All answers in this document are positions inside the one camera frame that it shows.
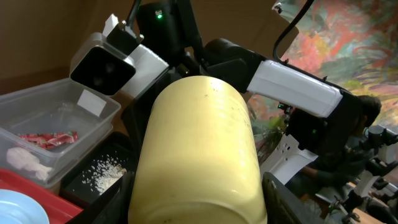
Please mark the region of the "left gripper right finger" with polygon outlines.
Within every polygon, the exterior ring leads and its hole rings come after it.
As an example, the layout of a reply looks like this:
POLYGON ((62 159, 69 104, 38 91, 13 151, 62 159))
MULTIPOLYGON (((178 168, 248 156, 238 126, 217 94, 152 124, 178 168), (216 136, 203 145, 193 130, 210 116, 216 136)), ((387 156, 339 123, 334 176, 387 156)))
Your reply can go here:
POLYGON ((324 221, 307 208, 272 173, 262 177, 262 190, 268 224, 322 224, 324 221))

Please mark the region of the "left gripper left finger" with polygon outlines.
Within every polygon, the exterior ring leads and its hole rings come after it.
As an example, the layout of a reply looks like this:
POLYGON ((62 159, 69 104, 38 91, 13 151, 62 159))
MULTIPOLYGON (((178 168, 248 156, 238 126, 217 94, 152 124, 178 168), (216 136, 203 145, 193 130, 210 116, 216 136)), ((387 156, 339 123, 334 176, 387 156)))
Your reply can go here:
POLYGON ((133 186, 134 173, 127 171, 100 198, 67 224, 127 224, 133 186))

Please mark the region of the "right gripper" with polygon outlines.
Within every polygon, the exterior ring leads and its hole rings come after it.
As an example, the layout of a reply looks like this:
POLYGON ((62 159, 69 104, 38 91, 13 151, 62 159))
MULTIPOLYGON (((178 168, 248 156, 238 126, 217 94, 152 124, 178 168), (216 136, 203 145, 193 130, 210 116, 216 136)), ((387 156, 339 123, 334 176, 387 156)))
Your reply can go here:
POLYGON ((141 153, 152 106, 160 92, 179 79, 198 74, 199 67, 168 68, 124 109, 121 119, 137 156, 141 153))

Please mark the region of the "rice food scraps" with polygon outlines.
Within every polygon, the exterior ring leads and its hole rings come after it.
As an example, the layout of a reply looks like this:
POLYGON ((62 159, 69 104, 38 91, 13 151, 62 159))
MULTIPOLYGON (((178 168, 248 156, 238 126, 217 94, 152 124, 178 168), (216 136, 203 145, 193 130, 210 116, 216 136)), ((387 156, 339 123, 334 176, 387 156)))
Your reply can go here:
POLYGON ((92 192, 99 195, 105 193, 115 184, 127 170, 112 158, 109 154, 100 156, 94 160, 93 165, 89 165, 87 171, 82 172, 83 180, 81 183, 87 185, 92 192))

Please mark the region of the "yellow plastic cup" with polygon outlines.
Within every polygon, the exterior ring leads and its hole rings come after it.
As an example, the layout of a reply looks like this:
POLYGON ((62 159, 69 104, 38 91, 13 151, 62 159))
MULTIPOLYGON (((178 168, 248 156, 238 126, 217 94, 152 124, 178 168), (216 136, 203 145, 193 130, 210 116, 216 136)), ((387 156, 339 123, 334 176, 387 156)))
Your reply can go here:
POLYGON ((193 76, 156 98, 128 212, 140 223, 266 223, 248 109, 229 84, 193 76))

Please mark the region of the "red snack wrapper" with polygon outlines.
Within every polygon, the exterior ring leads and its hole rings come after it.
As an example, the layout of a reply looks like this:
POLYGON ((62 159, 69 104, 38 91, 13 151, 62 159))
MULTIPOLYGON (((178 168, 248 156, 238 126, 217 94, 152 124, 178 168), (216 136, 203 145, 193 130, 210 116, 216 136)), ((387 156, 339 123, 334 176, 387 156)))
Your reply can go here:
POLYGON ((45 150, 53 149, 64 144, 72 144, 78 140, 76 131, 64 133, 18 134, 18 136, 45 150))

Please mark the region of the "light blue plate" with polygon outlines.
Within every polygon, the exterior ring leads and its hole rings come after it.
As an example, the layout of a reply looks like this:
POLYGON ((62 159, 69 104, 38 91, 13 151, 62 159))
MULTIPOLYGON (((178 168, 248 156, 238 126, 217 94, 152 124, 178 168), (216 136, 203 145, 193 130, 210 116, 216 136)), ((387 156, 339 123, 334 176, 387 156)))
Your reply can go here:
POLYGON ((1 189, 1 224, 49 224, 44 208, 31 197, 1 189))

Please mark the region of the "white tissue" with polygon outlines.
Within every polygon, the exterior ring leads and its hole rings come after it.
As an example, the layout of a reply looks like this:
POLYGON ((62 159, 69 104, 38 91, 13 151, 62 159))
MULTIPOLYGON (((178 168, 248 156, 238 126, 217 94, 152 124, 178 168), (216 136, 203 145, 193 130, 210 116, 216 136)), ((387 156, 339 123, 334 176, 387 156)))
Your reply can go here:
POLYGON ((40 163, 38 157, 31 154, 28 150, 21 147, 13 147, 7 150, 6 153, 7 163, 18 170, 26 170, 34 172, 35 176, 39 180, 46 180, 49 177, 49 173, 52 170, 51 167, 47 167, 40 163))

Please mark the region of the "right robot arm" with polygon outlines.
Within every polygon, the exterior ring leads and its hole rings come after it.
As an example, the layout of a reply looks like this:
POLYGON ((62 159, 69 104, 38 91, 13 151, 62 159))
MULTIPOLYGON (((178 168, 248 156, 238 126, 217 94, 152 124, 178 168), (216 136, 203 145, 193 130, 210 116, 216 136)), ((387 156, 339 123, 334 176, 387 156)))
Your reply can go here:
POLYGON ((313 156, 340 149, 359 113, 359 100, 275 55, 265 58, 226 39, 203 45, 190 1, 135 2, 145 44, 172 65, 187 47, 198 75, 179 79, 155 98, 139 159, 139 172, 260 181, 271 172, 287 182, 303 167, 294 151, 313 156), (260 164, 242 93, 250 91, 294 108, 282 155, 260 164))

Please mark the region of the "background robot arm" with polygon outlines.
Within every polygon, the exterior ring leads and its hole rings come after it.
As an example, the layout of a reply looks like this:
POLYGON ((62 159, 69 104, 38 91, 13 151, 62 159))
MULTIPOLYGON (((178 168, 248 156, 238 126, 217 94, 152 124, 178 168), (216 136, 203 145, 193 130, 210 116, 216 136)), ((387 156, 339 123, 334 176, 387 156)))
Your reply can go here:
MULTIPOLYGON (((344 214, 341 218, 343 223, 360 221, 353 210, 363 203, 366 194, 378 178, 387 175, 397 167, 396 144, 397 133, 380 125, 368 128, 368 139, 359 145, 363 149, 374 149, 378 154, 366 163, 359 183, 348 194, 348 198, 330 202, 329 215, 337 210, 344 214)), ((299 142, 291 135, 283 136, 280 144, 268 157, 268 161, 260 167, 265 203, 270 206, 267 212, 269 223, 321 222, 285 187, 288 180, 292 178, 293 172, 298 170, 304 160, 315 157, 314 153, 308 150, 300 150, 298 145, 299 142)))

